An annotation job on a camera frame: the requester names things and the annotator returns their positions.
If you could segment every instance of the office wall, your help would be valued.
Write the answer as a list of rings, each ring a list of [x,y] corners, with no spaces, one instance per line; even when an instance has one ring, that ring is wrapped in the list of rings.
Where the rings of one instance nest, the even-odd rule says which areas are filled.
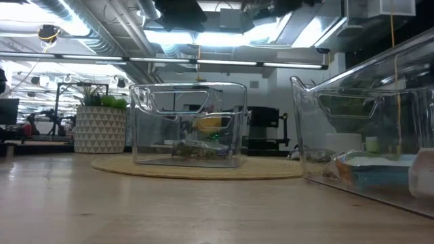
[[[165,83],[196,82],[196,73],[183,73],[178,75],[172,72],[160,73],[159,76]],[[262,78],[262,74],[231,73],[201,73],[201,79],[207,82],[233,82],[245,85],[248,89],[248,106],[269,106],[268,79]],[[258,88],[250,88],[250,81],[258,81]]]
[[[291,76],[297,76],[305,85],[322,83],[330,77],[334,77],[345,71],[344,54],[335,54],[333,62],[328,70],[303,70],[290,68],[277,68],[269,77],[269,98],[273,101],[272,107],[278,108],[280,114],[287,113],[288,118],[288,138],[291,140],[288,147],[280,146],[280,150],[292,150],[297,145],[296,122],[294,118],[294,99],[290,83]],[[325,117],[319,117],[316,121],[311,121],[313,129],[321,128],[330,130]],[[283,123],[279,124],[277,137],[283,138]]]

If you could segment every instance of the ceiling light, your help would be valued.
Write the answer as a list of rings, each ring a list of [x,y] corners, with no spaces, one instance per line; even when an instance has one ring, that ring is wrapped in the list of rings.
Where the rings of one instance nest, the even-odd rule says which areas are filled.
[[[196,44],[209,47],[239,47],[247,45],[248,41],[243,38],[242,34],[200,33]]]
[[[277,27],[277,23],[261,24],[260,26],[255,26],[252,30],[244,33],[244,39],[247,41],[259,41],[269,38]]]
[[[86,55],[63,55],[63,58],[80,59],[80,60],[110,60],[110,61],[122,61],[122,57],[110,57],[110,56],[86,56]]]
[[[55,104],[56,101],[20,99],[20,103],[23,103],[23,104],[27,104],[27,103],[29,103],[29,104]],[[64,104],[64,105],[80,105],[80,102],[59,101],[59,104]]]
[[[264,67],[273,68],[311,68],[322,69],[323,66],[319,64],[288,64],[288,63],[264,63]]]
[[[190,60],[182,58],[130,58],[133,62],[162,62],[175,64],[188,64]]]
[[[331,28],[323,37],[321,37],[320,40],[318,40],[314,46],[318,47],[321,45],[324,41],[326,41],[333,33],[335,33],[345,22],[347,21],[347,17],[342,18],[333,28]]]
[[[19,52],[0,52],[0,56],[16,58],[55,58],[53,54],[19,53]]]
[[[321,21],[314,18],[300,33],[291,47],[312,47],[323,33]]]
[[[197,63],[198,64],[230,64],[230,65],[256,66],[256,62],[230,61],[230,60],[197,60]]]
[[[286,24],[290,21],[291,16],[292,16],[292,12],[288,13],[287,15],[285,15],[283,18],[280,19],[280,22],[277,25],[277,28],[274,30],[274,33],[270,35],[269,43],[275,43],[277,41],[283,29],[285,28]]]
[[[161,45],[171,44],[192,44],[193,38],[188,32],[163,32],[163,31],[144,31],[146,38],[151,43],[158,43]]]
[[[115,75],[126,77],[126,73],[111,64],[62,64],[65,68],[87,75],[101,75],[110,79]]]
[[[220,12],[221,9],[241,9],[241,2],[234,1],[198,1],[204,12]]]

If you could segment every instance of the exposed ceiling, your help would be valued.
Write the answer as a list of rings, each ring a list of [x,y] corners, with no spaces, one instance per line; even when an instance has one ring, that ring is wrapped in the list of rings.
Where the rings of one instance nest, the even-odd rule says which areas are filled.
[[[52,0],[32,0],[38,6],[44,7],[41,9],[35,5],[15,5],[14,9],[0,7],[0,51],[9,52],[42,52],[46,44],[42,43],[37,36],[37,30],[42,24],[59,25],[59,20],[65,23],[62,16],[56,16],[56,8],[64,7],[61,2]],[[126,10],[125,16],[120,5]],[[270,0],[264,1],[198,1],[202,9],[205,11],[208,21],[204,24],[205,31],[220,31],[224,33],[232,32],[239,33],[245,27],[244,22],[240,22],[240,28],[230,30],[222,27],[222,21],[227,16],[233,16],[236,9],[242,8],[244,16],[252,17],[252,13],[258,9],[270,6]],[[376,12],[372,10],[372,2],[368,0],[351,0],[348,5],[343,5],[346,1],[341,0],[324,0],[314,7],[302,6],[279,19],[275,19],[275,23],[270,22],[268,25],[262,25],[259,31],[253,30],[247,32],[244,37],[253,37],[259,35],[266,39],[250,40],[249,44],[231,46],[206,46],[202,45],[200,49],[195,45],[177,44],[176,49],[181,57],[203,58],[209,60],[245,60],[256,62],[295,62],[305,64],[323,64],[325,57],[315,50],[313,47],[319,43],[323,37],[322,43],[316,45],[321,48],[331,49],[332,52],[347,52],[362,48],[369,42],[373,42],[376,38],[381,38],[390,32],[390,14],[385,12]],[[407,4],[411,0],[396,0],[397,7],[400,4]],[[62,0],[71,6],[73,15],[70,15],[72,22],[80,22],[81,28],[71,30],[71,26],[62,26],[65,31],[62,31],[55,46],[50,47],[48,52],[51,54],[85,54],[85,55],[114,55],[114,56],[149,56],[155,54],[157,57],[164,57],[167,50],[163,49],[161,43],[149,43],[152,41],[151,36],[145,35],[142,30],[154,31],[160,33],[163,31],[162,26],[158,22],[146,21],[143,22],[143,17],[140,14],[138,0]],[[399,27],[404,24],[409,14],[396,13],[395,26]],[[349,26],[356,26],[357,31],[345,33],[342,36],[342,30]],[[90,35],[86,37],[77,37],[80,33],[85,33],[91,27]],[[181,32],[188,33],[190,37],[198,41],[199,33],[177,29],[173,33]],[[97,49],[92,44],[92,40],[105,37],[107,43],[103,41],[103,48]],[[35,63],[29,60],[20,60],[16,62],[16,70],[12,86],[20,83],[26,76],[26,72],[30,72]],[[116,81],[113,77],[127,77],[136,83],[145,82],[161,82],[158,80],[158,74],[164,72],[197,72],[197,66],[185,64],[127,64],[126,66],[110,65],[110,64],[93,64],[85,68],[80,65],[44,63],[37,66],[33,70],[32,75],[46,75],[51,80],[64,79],[65,76],[72,77],[76,80],[90,79],[96,83],[110,83],[111,92],[123,93],[126,89],[116,87]],[[258,73],[264,77],[268,77],[273,71],[272,68],[258,68],[245,66],[223,66],[209,64],[200,66],[201,72],[217,72],[217,73]],[[35,88],[34,85],[27,81],[20,87],[23,90]],[[53,96],[49,93],[39,97],[44,97],[46,100],[52,100]]]

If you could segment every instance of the clear acrylic container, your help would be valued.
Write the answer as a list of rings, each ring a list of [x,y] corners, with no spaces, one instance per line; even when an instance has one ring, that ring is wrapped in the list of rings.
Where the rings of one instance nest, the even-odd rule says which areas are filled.
[[[236,83],[130,87],[135,163],[238,167],[247,89]]]
[[[434,218],[434,158],[420,161],[434,148],[433,47],[434,29],[315,87],[290,78],[305,178]]]

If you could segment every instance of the wooden table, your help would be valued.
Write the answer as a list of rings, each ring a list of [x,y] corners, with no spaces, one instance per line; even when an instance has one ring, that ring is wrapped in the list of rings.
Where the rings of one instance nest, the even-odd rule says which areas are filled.
[[[0,243],[434,242],[432,220],[304,179],[143,178],[98,157],[0,163]]]

